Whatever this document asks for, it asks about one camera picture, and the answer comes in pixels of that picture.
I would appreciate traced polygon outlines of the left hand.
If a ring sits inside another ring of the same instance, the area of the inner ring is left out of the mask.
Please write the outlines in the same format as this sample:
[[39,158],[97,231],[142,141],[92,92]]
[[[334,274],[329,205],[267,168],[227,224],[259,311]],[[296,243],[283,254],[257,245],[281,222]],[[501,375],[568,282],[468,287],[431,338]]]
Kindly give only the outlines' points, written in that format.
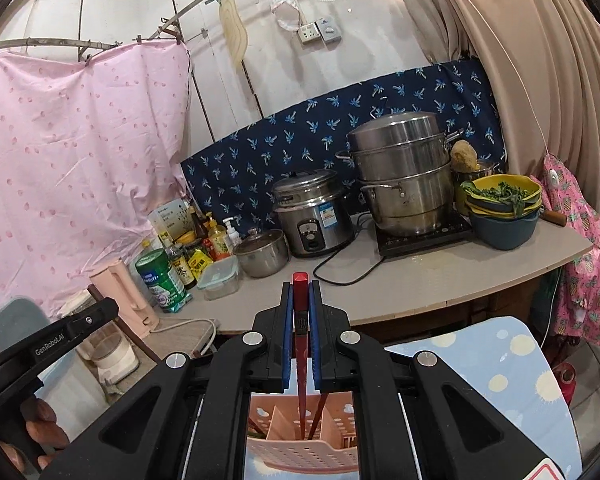
[[65,430],[57,423],[57,415],[50,404],[35,396],[24,402],[24,420],[29,437],[50,454],[38,456],[38,466],[46,468],[54,457],[70,443]]

